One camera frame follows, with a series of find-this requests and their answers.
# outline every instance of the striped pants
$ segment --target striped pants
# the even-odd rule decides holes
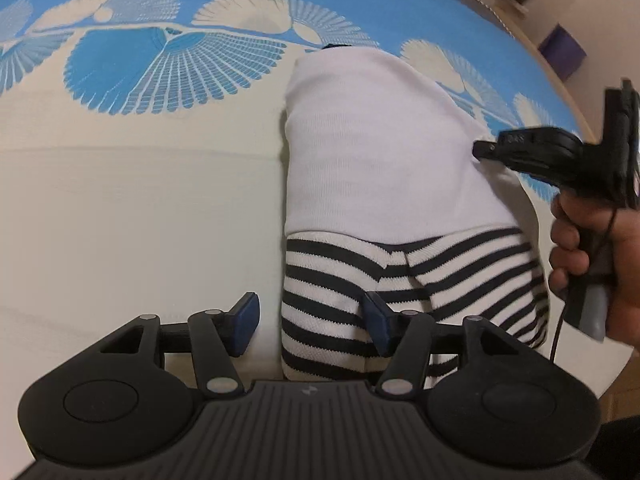
[[[376,291],[396,311],[438,322],[490,319],[536,348],[546,337],[548,295],[537,254],[517,227],[484,226],[398,246],[341,234],[287,237],[282,294],[282,366],[290,380],[373,378],[380,357],[360,310]],[[433,355],[426,386],[454,371]]]

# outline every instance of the black cable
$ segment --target black cable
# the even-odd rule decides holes
[[[591,267],[591,263],[598,259],[600,253],[602,252],[604,246],[609,241],[609,236],[611,234],[611,230],[613,229],[613,224],[616,221],[616,217],[618,216],[618,208],[613,207],[611,209],[611,220],[609,220],[609,225],[607,225],[607,230],[604,232],[600,243],[595,251],[593,251],[593,256],[590,255],[589,266]],[[552,363],[556,360],[556,350],[558,350],[558,340],[560,339],[560,330],[562,329],[562,324],[564,323],[564,316],[567,311],[567,302],[566,298],[564,298],[564,307],[562,308],[562,312],[560,313],[560,319],[558,320],[558,325],[556,326],[556,333],[554,334],[554,340],[551,343],[551,353],[549,354],[549,361]]]

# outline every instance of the person's hand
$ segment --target person's hand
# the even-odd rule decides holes
[[[551,228],[554,247],[549,262],[554,268],[549,276],[549,289],[563,298],[569,274],[580,276],[589,268],[587,253],[578,250],[580,226],[597,233],[607,230],[610,206],[578,198],[569,192],[556,196],[551,205],[556,221]],[[618,286],[613,291],[607,336],[640,348],[640,212],[620,209],[610,232]]]

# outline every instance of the wall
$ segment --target wall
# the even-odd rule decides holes
[[[521,24],[540,43],[560,23],[587,58],[566,82],[592,130],[602,130],[602,93],[629,77],[640,87],[640,0],[529,0]]]

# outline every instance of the white fabric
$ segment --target white fabric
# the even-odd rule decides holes
[[[471,154],[485,129],[397,57],[366,47],[309,54],[286,105],[286,235],[401,244],[516,224]]]

